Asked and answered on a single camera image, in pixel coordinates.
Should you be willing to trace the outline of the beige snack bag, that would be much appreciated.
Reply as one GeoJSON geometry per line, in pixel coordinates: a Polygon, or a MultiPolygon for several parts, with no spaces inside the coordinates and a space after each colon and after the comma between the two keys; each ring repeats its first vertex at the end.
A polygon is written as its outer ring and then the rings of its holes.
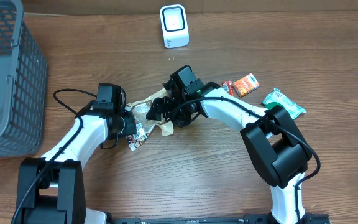
{"type": "Polygon", "coordinates": [[[158,126],[162,130],[162,136],[169,136],[174,133],[173,123],[171,121],[165,122],[147,120],[146,114],[151,109],[152,102],[156,98],[163,98],[168,96],[166,89],[162,88],[160,91],[150,95],[142,101],[136,101],[126,105],[126,110],[133,113],[136,124],[136,133],[126,136],[127,143],[132,151],[135,151],[150,137],[154,127],[158,126]]]}

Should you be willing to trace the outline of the red stick packet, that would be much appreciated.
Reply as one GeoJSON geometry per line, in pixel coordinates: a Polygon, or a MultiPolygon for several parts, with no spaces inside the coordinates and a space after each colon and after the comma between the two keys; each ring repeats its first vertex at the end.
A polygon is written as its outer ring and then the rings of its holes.
{"type": "Polygon", "coordinates": [[[225,90],[225,92],[227,92],[228,94],[230,94],[231,96],[234,96],[234,89],[232,86],[232,81],[231,80],[225,80],[222,82],[223,89],[225,90]]]}

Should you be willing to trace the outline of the orange tissue pack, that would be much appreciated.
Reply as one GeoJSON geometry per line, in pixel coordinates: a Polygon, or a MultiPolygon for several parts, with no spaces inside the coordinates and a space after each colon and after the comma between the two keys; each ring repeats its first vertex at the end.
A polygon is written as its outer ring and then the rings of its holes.
{"type": "Polygon", "coordinates": [[[252,73],[249,73],[248,75],[235,81],[233,83],[233,87],[239,97],[243,97],[258,89],[259,82],[252,73]]]}

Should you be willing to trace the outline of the green lid jar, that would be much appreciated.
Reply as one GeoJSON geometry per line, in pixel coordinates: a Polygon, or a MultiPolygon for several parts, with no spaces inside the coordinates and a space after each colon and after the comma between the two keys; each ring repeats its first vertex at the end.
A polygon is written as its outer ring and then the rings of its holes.
{"type": "Polygon", "coordinates": [[[274,108],[275,106],[277,106],[278,103],[277,102],[271,102],[269,104],[266,104],[265,107],[268,109],[268,110],[271,110],[272,108],[274,108]]]}

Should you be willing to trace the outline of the teal snack packet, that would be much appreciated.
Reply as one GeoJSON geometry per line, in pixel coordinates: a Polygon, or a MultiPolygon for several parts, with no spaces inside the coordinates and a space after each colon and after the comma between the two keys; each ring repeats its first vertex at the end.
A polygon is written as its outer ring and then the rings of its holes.
{"type": "Polygon", "coordinates": [[[294,101],[285,96],[278,88],[274,88],[273,92],[269,93],[262,104],[265,106],[271,102],[277,102],[278,105],[284,107],[290,114],[292,119],[296,119],[301,114],[306,114],[306,110],[294,101]]]}

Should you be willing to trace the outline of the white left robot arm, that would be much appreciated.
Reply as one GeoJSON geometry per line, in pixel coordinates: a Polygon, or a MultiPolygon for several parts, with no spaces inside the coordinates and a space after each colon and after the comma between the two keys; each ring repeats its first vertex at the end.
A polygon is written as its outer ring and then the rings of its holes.
{"type": "Polygon", "coordinates": [[[112,223],[108,212],[86,206],[83,168],[106,141],[136,132],[126,110],[122,87],[100,83],[62,140],[40,158],[26,158],[19,167],[13,223],[112,223]]]}

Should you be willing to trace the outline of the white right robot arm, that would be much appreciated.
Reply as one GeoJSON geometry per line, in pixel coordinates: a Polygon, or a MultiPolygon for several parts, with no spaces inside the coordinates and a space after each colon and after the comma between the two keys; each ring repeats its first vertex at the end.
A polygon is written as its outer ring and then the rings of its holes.
{"type": "Polygon", "coordinates": [[[171,121],[184,127],[202,115],[239,132],[254,169],[270,186],[270,221],[306,223],[301,183],[311,151],[284,107],[250,105],[215,82],[203,83],[188,65],[173,72],[163,86],[168,95],[153,100],[147,120],[171,121]]]}

